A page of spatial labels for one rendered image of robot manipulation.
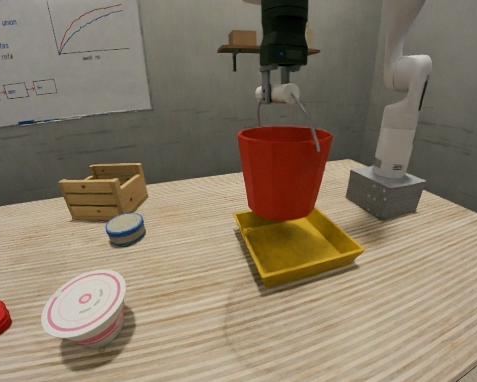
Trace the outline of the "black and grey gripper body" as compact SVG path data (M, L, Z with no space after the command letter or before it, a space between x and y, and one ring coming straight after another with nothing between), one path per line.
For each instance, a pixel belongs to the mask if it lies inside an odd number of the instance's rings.
M261 5L260 65L307 65L308 0L242 0Z

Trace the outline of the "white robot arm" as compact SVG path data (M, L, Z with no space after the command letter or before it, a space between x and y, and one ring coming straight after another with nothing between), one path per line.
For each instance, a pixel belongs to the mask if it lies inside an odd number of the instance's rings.
M425 1L385 0L384 86L388 91L408 92L405 99L386 106L383 113L372 172L387 178L402 178L406 173L431 75L429 56L402 56L406 35Z

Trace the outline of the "white and pink yogurt cup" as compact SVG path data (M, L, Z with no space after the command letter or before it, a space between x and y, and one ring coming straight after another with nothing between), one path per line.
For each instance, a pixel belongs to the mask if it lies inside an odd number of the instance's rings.
M112 270L79 275L60 287L46 303L41 323L51 336L89 348L111 342L124 323L124 278Z

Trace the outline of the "wooden crate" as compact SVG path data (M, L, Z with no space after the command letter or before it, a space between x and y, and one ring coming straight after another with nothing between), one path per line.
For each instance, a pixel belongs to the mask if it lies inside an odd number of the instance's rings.
M134 213L149 197L141 163L91 165L89 170L91 176L84 180L58 182L72 219L110 221Z

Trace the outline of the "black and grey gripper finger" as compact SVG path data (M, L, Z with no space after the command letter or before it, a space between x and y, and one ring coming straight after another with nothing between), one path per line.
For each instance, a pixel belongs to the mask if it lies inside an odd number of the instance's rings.
M299 71L300 65L293 65L280 68L281 72L281 84L289 84L290 83L290 72L291 71Z
M259 71L262 72L261 104L271 104L270 71L276 69L278 69L278 64L270 64L259 67Z

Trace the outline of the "yellow shallow tray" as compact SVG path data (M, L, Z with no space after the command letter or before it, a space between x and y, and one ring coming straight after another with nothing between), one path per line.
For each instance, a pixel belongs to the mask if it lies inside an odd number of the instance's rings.
M252 210L233 216L265 288L352 264L365 251L316 207L295 221L272 221Z

